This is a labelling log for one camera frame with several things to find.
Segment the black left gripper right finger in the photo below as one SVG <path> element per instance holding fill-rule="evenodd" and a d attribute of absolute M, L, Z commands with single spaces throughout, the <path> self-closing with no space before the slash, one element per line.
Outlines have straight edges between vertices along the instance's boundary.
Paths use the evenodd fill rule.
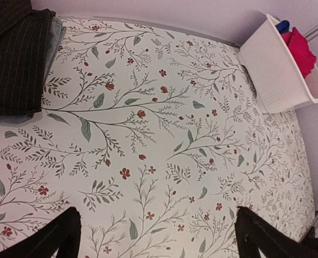
<path fill-rule="evenodd" d="M 318 257 L 244 206 L 238 207 L 235 233 L 239 257 Z"/>

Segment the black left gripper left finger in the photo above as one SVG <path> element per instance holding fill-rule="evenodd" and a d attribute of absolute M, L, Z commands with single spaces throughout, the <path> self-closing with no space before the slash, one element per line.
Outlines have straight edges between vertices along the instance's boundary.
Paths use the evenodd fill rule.
<path fill-rule="evenodd" d="M 32 236 L 0 252 L 0 257 L 78 257 L 81 216 L 70 207 Z"/>

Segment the magenta t-shirt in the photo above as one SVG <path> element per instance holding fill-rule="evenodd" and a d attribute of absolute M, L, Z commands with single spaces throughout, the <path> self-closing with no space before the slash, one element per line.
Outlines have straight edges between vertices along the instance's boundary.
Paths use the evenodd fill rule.
<path fill-rule="evenodd" d="M 280 34 L 291 52 L 303 78 L 314 69 L 317 57 L 310 51 L 307 39 L 293 27 L 292 31 Z"/>

